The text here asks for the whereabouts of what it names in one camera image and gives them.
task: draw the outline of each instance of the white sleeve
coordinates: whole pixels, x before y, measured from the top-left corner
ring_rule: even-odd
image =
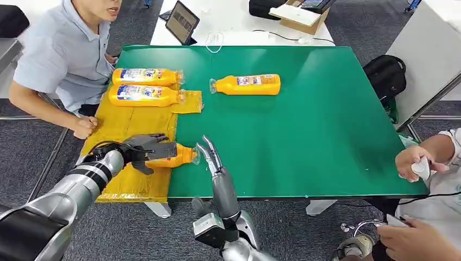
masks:
[[[460,157],[460,152],[461,152],[461,128],[458,129],[450,129],[449,131],[443,131],[439,132],[439,134],[447,135],[450,137],[451,142],[454,145],[454,154],[453,158],[451,158],[446,165],[451,165],[455,160],[461,158]]]
[[[13,79],[29,89],[51,94],[66,74],[67,62],[62,50],[53,39],[36,36],[27,40]]]

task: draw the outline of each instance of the green table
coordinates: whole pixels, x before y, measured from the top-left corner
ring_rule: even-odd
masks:
[[[349,47],[131,46],[118,66],[184,70],[183,87],[203,91],[204,110],[179,115],[176,140],[210,137],[241,198],[427,193],[398,177],[403,145]],[[263,73],[280,75],[279,95],[209,92],[210,78]],[[211,195],[204,160],[173,170],[169,198]]]

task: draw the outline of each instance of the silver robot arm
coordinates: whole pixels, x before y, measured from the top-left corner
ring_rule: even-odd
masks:
[[[51,191],[0,213],[0,260],[60,260],[78,220],[128,163],[152,173],[146,160],[175,156],[174,142],[159,144],[166,139],[141,134],[96,146]]]
[[[195,239],[220,249],[225,261],[276,261],[260,250],[253,219],[248,212],[240,210],[232,177],[222,165],[213,143],[206,136],[203,140],[207,146],[197,143],[197,147],[208,163],[217,213],[211,211],[209,202],[204,203],[198,197],[192,200],[199,218],[193,223]]]

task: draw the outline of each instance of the robot finger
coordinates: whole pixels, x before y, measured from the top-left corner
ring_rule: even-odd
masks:
[[[219,169],[222,167],[222,162],[221,162],[221,158],[219,157],[219,154],[217,153],[216,151],[216,148],[213,144],[213,142],[208,139],[207,136],[202,136],[203,140],[207,143],[208,147],[210,148],[210,154],[211,154],[211,157],[213,157],[215,163],[216,163],[216,168]]]
[[[202,152],[203,157],[208,163],[208,168],[210,169],[211,174],[217,173],[218,167],[216,166],[216,163],[214,162],[214,158],[211,157],[209,149],[203,147],[199,143],[197,143],[197,148]]]

